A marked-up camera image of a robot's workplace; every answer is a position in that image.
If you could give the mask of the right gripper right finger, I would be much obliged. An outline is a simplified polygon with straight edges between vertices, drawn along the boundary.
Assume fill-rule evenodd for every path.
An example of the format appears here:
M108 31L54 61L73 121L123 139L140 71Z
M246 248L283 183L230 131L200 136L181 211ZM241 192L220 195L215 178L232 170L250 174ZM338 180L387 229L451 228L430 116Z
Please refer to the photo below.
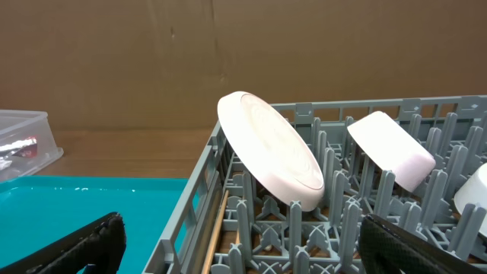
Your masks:
M483 273L374 214L363 218L358 252L367 274Z

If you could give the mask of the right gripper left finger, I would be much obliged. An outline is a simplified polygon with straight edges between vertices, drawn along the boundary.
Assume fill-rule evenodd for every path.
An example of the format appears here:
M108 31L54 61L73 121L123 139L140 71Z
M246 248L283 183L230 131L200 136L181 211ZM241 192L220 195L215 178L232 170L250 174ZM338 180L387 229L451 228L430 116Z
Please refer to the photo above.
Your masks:
M125 251L123 217L111 212L1 268L1 274L115 274Z

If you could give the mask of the large white bowl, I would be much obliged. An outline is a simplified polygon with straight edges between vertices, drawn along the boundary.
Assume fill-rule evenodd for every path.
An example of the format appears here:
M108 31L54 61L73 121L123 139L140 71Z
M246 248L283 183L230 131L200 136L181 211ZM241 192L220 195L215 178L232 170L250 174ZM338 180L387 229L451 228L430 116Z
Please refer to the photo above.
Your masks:
M362 151L395 182L412 192L434 169L434 157L406 130L382 111L373 112L347 127Z

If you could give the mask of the small white bowl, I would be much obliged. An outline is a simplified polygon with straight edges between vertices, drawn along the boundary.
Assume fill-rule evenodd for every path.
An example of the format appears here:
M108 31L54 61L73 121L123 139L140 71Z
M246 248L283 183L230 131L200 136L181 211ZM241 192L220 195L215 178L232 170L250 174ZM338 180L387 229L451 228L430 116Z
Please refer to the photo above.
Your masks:
M460 214L469 203L486 209L486 169L487 164L480 166L455 193L454 205Z

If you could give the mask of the wooden chopstick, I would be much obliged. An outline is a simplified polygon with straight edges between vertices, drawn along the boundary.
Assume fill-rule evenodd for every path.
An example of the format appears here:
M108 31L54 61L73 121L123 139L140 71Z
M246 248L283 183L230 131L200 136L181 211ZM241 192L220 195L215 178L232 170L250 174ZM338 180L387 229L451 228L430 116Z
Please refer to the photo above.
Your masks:
M212 261L217 247L222 222L224 219L225 209L228 203L228 196L229 196L229 192L226 190L224 192L224 196L221 201L221 206L218 210L218 215L212 230L212 236L208 244L208 250L206 252L205 262L203 263L201 274L209 274L211 271Z

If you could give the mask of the red foil snack wrapper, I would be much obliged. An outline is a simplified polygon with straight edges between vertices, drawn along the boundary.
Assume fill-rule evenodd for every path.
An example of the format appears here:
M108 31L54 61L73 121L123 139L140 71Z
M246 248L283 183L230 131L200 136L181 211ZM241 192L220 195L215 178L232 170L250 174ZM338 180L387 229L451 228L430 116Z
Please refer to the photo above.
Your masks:
M9 157L34 158L37 156L37 139L29 137L1 146L1 159Z

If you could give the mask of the white round plate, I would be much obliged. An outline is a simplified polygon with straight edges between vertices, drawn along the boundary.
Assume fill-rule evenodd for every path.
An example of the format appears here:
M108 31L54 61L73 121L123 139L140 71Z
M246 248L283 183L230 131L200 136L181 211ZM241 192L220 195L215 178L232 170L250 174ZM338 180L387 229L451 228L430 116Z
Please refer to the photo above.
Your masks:
M235 91L219 99L221 128L248 171L281 202L314 210L325 193L322 171L307 143L270 104Z

